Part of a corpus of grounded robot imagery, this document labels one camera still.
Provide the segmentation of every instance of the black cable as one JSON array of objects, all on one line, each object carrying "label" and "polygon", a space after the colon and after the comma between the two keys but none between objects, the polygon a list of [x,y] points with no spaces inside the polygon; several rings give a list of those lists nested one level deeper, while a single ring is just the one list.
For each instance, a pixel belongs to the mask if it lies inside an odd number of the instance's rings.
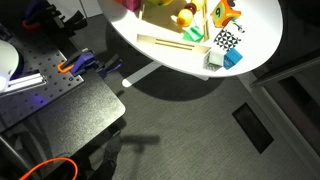
[{"label": "black cable", "polygon": [[28,172],[31,166],[19,155],[19,153],[0,135],[0,150],[22,173]]}]

